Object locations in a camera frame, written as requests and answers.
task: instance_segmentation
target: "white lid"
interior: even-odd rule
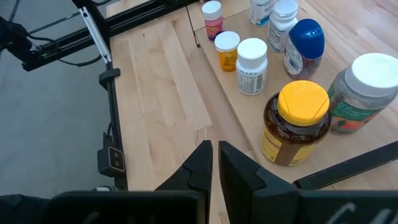
[[[208,1],[201,7],[201,11],[205,20],[216,20],[220,18],[222,14],[221,3],[218,1]]]
[[[379,53],[364,54],[354,60],[345,74],[354,91],[370,97],[382,97],[398,89],[398,59]]]
[[[248,38],[238,45],[238,60],[245,67],[257,67],[267,60],[267,44],[258,38]]]
[[[291,19],[297,15],[299,5],[296,0],[279,0],[274,4],[274,16],[278,19]]]
[[[229,52],[236,49],[240,41],[239,34],[232,31],[225,31],[217,35],[214,44],[219,52]]]

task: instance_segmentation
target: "white label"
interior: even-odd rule
[[[279,30],[278,28],[276,28],[275,24],[272,21],[269,22],[268,41],[271,44],[271,47],[276,52],[281,52],[285,48],[282,38],[284,32],[284,30]]]
[[[256,26],[263,26],[269,20],[276,0],[266,0],[265,3],[258,4],[250,0],[250,22]]]
[[[290,38],[288,38],[286,45],[285,68],[292,75],[297,75],[303,70],[303,58]]]
[[[240,92],[247,95],[256,95],[264,89],[267,70],[259,72],[244,72],[237,70],[237,81]]]

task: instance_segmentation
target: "green label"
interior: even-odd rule
[[[331,100],[331,130],[334,132],[353,133],[362,128],[382,110],[356,108],[344,102],[342,99],[333,99],[334,94],[335,89],[332,85],[328,90],[328,95]]]

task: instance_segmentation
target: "vitamin bottle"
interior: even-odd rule
[[[276,0],[250,0],[250,22],[258,27],[264,26],[275,2]]]
[[[284,64],[294,80],[308,80],[321,64],[325,50],[325,36],[313,19],[299,21],[289,31]]]
[[[289,31],[297,23],[298,7],[295,0],[280,0],[274,5],[269,18],[268,43],[277,53],[285,50]]]
[[[207,37],[211,42],[214,42],[216,36],[224,31],[221,3],[208,1],[201,7],[201,11],[205,18]]]
[[[236,61],[239,91],[245,95],[259,94],[265,87],[267,66],[267,44],[258,38],[242,41]]]
[[[239,35],[232,31],[222,32],[217,35],[214,44],[216,46],[221,69],[224,72],[233,72],[236,69],[237,48],[241,41]]]
[[[306,80],[287,84],[267,102],[261,149],[271,162],[295,166],[307,158],[330,128],[329,97]]]
[[[339,74],[328,90],[331,131],[354,133],[390,104],[398,92],[398,59],[364,54]]]

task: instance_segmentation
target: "brown plastic jar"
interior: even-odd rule
[[[267,102],[261,149],[271,162],[295,166],[306,159],[330,129],[327,92],[314,82],[287,84]]]

